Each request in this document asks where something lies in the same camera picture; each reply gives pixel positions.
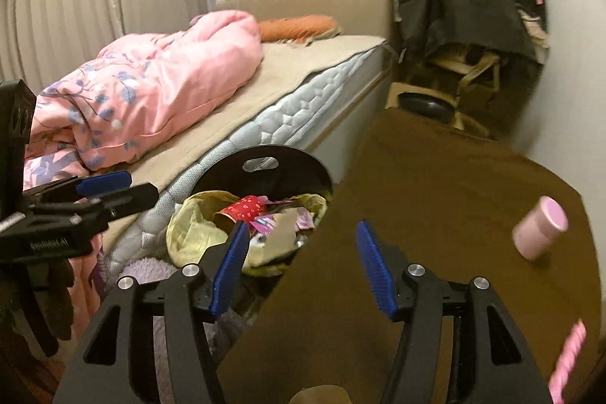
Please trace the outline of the right hand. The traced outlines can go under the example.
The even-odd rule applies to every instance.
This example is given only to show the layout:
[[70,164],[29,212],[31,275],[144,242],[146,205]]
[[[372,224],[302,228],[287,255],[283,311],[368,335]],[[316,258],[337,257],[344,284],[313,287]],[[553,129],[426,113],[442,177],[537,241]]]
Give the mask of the right hand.
[[289,404],[351,404],[348,392],[337,385],[317,385],[298,391]]

